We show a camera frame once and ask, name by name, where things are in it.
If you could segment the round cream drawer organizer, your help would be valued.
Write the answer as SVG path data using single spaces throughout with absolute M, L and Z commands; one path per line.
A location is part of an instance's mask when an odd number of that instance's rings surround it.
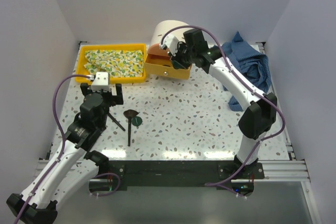
M 144 70 L 147 74 L 183 80 L 187 80 L 190 77 L 191 67 L 189 69 L 174 69 L 168 50 L 159 48 L 162 37 L 169 30 L 186 25 L 187 23 L 178 20 L 165 20 L 157 24 L 144 62 Z

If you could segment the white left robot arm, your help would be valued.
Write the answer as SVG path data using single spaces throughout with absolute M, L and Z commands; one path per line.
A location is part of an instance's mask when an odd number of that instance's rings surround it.
M 53 223 L 63 203 L 88 180 L 108 174 L 109 159 L 92 147 L 106 129 L 110 107 L 123 104 L 122 86 L 116 95 L 108 84 L 81 84 L 83 103 L 54 156 L 34 181 L 21 193 L 11 194 L 6 203 L 15 223 Z

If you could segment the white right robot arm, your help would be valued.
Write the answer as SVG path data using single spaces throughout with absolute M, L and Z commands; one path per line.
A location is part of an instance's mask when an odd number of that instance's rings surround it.
M 258 159 L 262 138 L 276 121 L 276 96 L 265 94 L 248 81 L 224 56 L 222 48 L 209 47 L 200 29 L 185 31 L 182 40 L 172 34 L 165 35 L 160 47 L 168 50 L 173 68 L 195 65 L 218 80 L 238 101 L 244 112 L 238 122 L 243 138 L 235 155 L 234 173 L 239 178 L 246 178 Z

